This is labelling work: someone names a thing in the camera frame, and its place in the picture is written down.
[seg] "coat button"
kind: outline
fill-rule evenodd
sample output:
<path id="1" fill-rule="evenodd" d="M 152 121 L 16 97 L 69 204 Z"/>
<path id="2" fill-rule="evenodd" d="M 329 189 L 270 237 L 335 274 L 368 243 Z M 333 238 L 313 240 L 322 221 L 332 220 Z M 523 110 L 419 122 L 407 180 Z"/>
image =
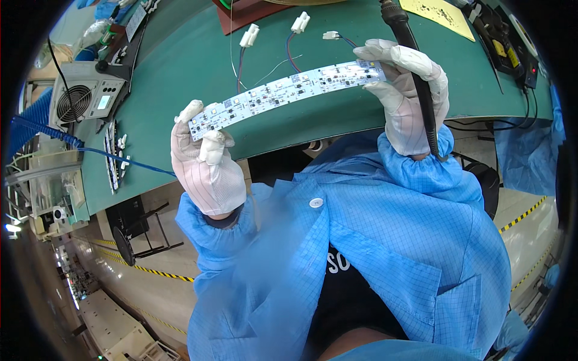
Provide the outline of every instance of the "coat button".
<path id="1" fill-rule="evenodd" d="M 309 201 L 309 207 L 319 208 L 323 205 L 323 200 L 321 198 L 313 198 Z"/>

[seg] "gloved hand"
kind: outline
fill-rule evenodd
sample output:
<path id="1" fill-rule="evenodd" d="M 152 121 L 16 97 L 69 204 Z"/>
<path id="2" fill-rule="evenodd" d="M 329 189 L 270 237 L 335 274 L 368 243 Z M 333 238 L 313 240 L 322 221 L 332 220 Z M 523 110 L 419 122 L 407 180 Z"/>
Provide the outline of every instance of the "gloved hand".
<path id="1" fill-rule="evenodd" d="M 365 46 L 353 49 L 353 53 L 361 59 L 381 62 L 383 72 L 391 82 L 376 81 L 366 84 L 364 89 L 378 97 L 385 108 L 386 136 L 393 148 L 401 155 L 428 153 L 420 102 L 410 72 L 429 83 L 438 131 L 450 108 L 447 76 L 443 69 L 424 53 L 389 40 L 367 40 Z"/>
<path id="2" fill-rule="evenodd" d="M 131 6 L 135 2 L 136 2 L 136 0 L 119 0 L 118 5 L 122 9 L 122 8 L 126 8 L 127 6 Z"/>
<path id="3" fill-rule="evenodd" d="M 203 103 L 194 100 L 175 117 L 171 161 L 179 182 L 201 212 L 224 215 L 247 199 L 243 171 L 227 150 L 235 145 L 228 133 L 209 131 L 203 139 L 192 140 L 188 121 L 202 110 Z"/>

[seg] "blue coiled cable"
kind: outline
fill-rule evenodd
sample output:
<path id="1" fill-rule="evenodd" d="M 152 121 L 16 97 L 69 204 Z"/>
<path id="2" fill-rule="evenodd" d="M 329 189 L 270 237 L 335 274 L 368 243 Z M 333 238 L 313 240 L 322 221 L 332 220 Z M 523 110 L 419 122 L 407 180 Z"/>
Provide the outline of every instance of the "blue coiled cable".
<path id="1" fill-rule="evenodd" d="M 139 162 L 135 162 L 135 161 L 133 161 L 133 160 L 130 160 L 130 159 L 118 157 L 118 156 L 116 156 L 116 155 L 114 155 L 114 154 L 107 153 L 107 152 L 104 152 L 104 151 L 99 150 L 99 149 L 85 148 L 85 147 L 84 147 L 84 142 L 83 142 L 82 140 L 78 139 L 78 138 L 75 137 L 75 136 L 72 136 L 72 135 L 70 135 L 70 134 L 66 134 L 65 132 L 59 131 L 58 129 L 54 129 L 54 128 L 51 128 L 51 127 L 46 126 L 46 125 L 42 125 L 42 124 L 37 124 L 37 123 L 31 122 L 31 121 L 29 121 L 29 120 L 27 120 L 27 119 L 25 119 L 25 118 L 20 117 L 20 116 L 14 116 L 14 117 L 12 118 L 12 122 L 15 123 L 15 124 L 19 124 L 19 125 L 23 125 L 23 126 L 26 126 L 26 127 L 28 127 L 28 128 L 31 128 L 31 129 L 33 129 L 33 130 L 36 131 L 36 132 L 42 132 L 42 133 L 44 133 L 44 134 L 46 134 L 46 135 L 49 135 L 49 136 L 51 136 L 51 137 L 53 137 L 53 138 L 58 138 L 58 139 L 62 140 L 63 142 L 66 142 L 66 143 L 68 143 L 68 144 L 73 145 L 74 147 L 76 147 L 77 150 L 79 150 L 79 151 L 81 151 L 81 152 L 94 152 L 94 153 L 102 154 L 102 155 L 104 155 L 104 156 L 106 156 L 106 157 L 113 158 L 113 159 L 115 159 L 115 160 L 117 160 L 117 161 L 126 162 L 126 163 L 129 163 L 129 164 L 134 164 L 134 165 L 136 165 L 136 166 L 139 166 L 139 167 L 142 167 L 142 168 L 145 168 L 145 169 L 153 170 L 153 171 L 159 172 L 159 173 L 169 174 L 169 175 L 171 175 L 171 176 L 173 176 L 173 177 L 176 177 L 176 175 L 175 175 L 174 172 L 169 172 L 169 171 L 167 171 L 167 170 L 162 170 L 162 169 L 160 169 L 160 168 L 153 167 L 153 166 L 150 166 L 150 165 L 147 165 L 147 164 L 142 164 L 142 163 L 139 163 Z"/>

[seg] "coat pocket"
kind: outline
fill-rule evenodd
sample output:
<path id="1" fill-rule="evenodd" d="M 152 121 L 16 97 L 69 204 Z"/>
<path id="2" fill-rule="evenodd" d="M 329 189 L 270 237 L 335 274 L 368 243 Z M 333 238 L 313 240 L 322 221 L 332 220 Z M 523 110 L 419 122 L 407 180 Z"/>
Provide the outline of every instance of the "coat pocket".
<path id="1" fill-rule="evenodd" d="M 480 318 L 481 275 L 437 296 L 433 341 L 470 351 Z"/>

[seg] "workbench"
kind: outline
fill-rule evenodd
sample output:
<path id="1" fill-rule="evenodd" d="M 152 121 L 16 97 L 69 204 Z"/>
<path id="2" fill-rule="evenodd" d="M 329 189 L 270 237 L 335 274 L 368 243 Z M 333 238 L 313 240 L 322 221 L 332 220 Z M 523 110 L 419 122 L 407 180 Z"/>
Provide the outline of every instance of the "workbench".
<path id="1" fill-rule="evenodd" d="M 339 31 L 358 46 L 366 39 L 395 40 L 381 19 L 376 0 L 348 0 L 332 5 L 298 6 L 256 22 L 260 33 L 243 59 L 241 81 L 251 89 L 279 62 L 286 59 L 285 41 L 302 11 L 311 20 L 304 33 L 291 41 L 291 54 L 303 56 L 295 63 L 305 71 L 355 60 L 343 40 L 322 40 L 330 30 Z M 409 14 L 409 23 L 420 50 L 446 71 L 449 79 L 448 118 L 524 117 L 526 102 L 514 80 L 500 73 L 502 95 L 492 67 L 472 29 L 476 42 L 420 16 Z M 231 68 L 239 62 L 239 41 L 246 29 L 224 36 L 216 7 L 189 0 L 161 2 L 145 30 L 132 94 L 116 114 L 119 135 L 128 135 L 125 155 L 161 169 L 171 170 L 170 135 L 173 119 L 192 100 L 205 105 L 236 94 Z M 259 84 L 294 74 L 288 62 L 281 64 Z M 553 119 L 549 84 L 538 76 L 535 90 L 539 118 Z M 295 144 L 365 129 L 382 128 L 381 103 L 368 91 L 357 88 L 332 92 L 285 105 L 226 130 L 235 138 L 233 159 L 243 159 Z M 102 149 L 103 132 L 83 121 L 75 135 L 87 147 Z M 111 194 L 103 156 L 86 153 L 82 164 L 84 193 L 90 214 L 159 187 L 175 178 L 131 165 L 120 189 Z"/>

